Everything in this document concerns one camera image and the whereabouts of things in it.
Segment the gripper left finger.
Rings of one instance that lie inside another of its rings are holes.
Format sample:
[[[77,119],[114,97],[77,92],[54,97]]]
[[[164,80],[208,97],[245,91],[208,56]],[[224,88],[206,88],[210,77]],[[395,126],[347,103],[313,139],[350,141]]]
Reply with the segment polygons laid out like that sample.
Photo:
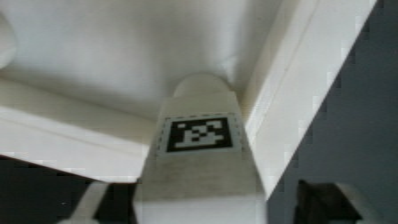
[[[100,224],[94,215],[102,205],[107,189],[109,184],[105,182],[91,183],[78,201],[73,214],[70,218],[59,222],[59,224]]]

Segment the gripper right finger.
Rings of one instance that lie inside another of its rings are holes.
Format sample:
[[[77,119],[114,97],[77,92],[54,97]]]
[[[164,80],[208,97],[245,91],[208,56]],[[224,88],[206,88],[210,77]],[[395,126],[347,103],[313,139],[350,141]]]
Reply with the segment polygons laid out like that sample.
[[[357,187],[347,183],[338,183],[336,186],[361,215],[361,220],[356,224],[386,224],[382,214]]]

